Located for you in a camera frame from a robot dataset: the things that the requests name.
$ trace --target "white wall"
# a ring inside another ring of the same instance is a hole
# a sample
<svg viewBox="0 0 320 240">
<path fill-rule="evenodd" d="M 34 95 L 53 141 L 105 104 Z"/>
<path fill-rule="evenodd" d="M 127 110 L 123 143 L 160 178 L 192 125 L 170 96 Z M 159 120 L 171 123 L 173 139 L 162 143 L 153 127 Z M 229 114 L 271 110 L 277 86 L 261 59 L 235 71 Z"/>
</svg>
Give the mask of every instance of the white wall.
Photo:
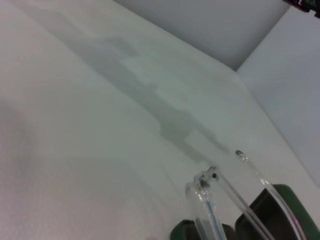
<svg viewBox="0 0 320 240">
<path fill-rule="evenodd" d="M 320 185 L 320 20 L 284 15 L 238 73 Z"/>
<path fill-rule="evenodd" d="M 116 0 L 236 70 L 288 9 L 282 0 Z"/>
</svg>

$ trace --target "white table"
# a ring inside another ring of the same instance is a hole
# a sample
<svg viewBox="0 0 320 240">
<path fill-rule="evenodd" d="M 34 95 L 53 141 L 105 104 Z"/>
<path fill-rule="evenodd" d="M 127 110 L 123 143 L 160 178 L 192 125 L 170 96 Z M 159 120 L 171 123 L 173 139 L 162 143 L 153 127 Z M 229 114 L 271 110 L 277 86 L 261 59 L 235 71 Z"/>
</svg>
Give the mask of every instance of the white table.
<svg viewBox="0 0 320 240">
<path fill-rule="evenodd" d="M 168 239 L 211 161 L 259 194 L 237 149 L 320 222 L 317 187 L 223 64 L 107 0 L 3 1 L 0 20 L 1 239 Z"/>
</svg>

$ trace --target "dark green object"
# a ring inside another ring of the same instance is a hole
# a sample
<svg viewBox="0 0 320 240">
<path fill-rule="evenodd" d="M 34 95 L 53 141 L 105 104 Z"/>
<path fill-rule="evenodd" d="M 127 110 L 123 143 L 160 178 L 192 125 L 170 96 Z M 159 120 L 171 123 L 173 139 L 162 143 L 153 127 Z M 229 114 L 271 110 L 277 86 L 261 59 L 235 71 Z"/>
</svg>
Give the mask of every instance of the dark green object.
<svg viewBox="0 0 320 240">
<path fill-rule="evenodd" d="M 283 184 L 274 184 L 273 186 L 299 221 L 306 238 L 308 240 L 320 240 L 317 225 L 313 222 L 292 189 Z M 250 208 L 276 240 L 296 239 L 296 235 L 287 217 L 266 189 L 253 201 Z M 241 215 L 236 221 L 235 231 L 232 227 L 225 224 L 223 224 L 223 229 L 228 240 L 262 240 L 262 237 L 244 215 Z M 195 223 L 190 220 L 183 220 L 172 230 L 170 240 L 201 240 L 201 238 Z"/>
</svg>

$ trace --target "white surface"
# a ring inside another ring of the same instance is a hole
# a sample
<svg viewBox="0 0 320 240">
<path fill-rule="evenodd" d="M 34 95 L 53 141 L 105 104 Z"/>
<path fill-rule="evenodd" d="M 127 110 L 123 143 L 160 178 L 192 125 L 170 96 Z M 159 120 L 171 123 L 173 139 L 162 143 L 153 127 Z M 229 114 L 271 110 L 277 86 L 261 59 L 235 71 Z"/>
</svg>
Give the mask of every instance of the white surface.
<svg viewBox="0 0 320 240">
<path fill-rule="evenodd" d="M 239 69 L 320 185 L 320 21 L 291 8 Z"/>
<path fill-rule="evenodd" d="M 237 70 L 289 5 L 282 0 L 115 0 Z"/>
<path fill-rule="evenodd" d="M 237 149 L 318 222 L 317 187 L 232 70 L 114 2 L 10 2 L 1 239 L 166 240 L 189 217 L 185 184 L 212 160 L 248 202 L 259 194 Z"/>
</svg>

